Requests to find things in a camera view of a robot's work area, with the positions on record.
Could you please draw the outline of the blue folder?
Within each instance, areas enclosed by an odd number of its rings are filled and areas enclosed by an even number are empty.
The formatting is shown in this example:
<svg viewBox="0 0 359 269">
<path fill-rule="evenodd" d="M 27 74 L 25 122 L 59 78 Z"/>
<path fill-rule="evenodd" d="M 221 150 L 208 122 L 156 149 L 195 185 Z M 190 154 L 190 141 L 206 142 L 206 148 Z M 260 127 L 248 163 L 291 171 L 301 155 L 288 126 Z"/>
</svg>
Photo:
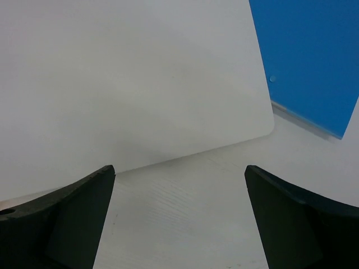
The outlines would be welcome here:
<svg viewBox="0 0 359 269">
<path fill-rule="evenodd" d="M 343 138 L 358 99 L 357 1 L 251 1 L 270 98 Z"/>
</svg>

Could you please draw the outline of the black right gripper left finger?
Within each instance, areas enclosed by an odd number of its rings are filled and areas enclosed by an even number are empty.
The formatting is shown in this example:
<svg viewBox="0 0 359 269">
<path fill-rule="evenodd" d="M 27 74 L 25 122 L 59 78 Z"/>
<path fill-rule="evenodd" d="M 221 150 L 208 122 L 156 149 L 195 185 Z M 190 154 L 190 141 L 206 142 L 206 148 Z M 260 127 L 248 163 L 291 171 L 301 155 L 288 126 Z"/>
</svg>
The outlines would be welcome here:
<svg viewBox="0 0 359 269">
<path fill-rule="evenodd" d="M 107 165 L 1 210 L 1 268 L 93 268 L 114 181 Z"/>
</svg>

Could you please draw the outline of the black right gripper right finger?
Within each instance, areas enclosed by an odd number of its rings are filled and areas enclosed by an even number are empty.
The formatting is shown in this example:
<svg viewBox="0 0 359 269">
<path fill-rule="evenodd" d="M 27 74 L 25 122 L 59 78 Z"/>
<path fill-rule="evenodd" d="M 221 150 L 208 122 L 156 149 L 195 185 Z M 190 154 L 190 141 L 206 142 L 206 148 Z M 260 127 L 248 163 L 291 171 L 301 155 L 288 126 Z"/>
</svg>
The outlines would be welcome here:
<svg viewBox="0 0 359 269">
<path fill-rule="evenodd" d="M 255 165 L 245 181 L 269 268 L 358 268 L 358 207 Z"/>
</svg>

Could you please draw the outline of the white clipboard with metal clip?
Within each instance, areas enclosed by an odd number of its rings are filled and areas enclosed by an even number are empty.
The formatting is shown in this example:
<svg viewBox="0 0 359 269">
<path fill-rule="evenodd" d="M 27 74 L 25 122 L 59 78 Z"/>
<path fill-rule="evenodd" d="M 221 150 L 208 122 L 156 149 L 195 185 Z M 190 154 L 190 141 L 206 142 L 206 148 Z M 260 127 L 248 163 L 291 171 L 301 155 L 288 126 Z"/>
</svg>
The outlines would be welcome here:
<svg viewBox="0 0 359 269">
<path fill-rule="evenodd" d="M 1 200 L 273 129 L 248 1 L 1 2 Z"/>
</svg>

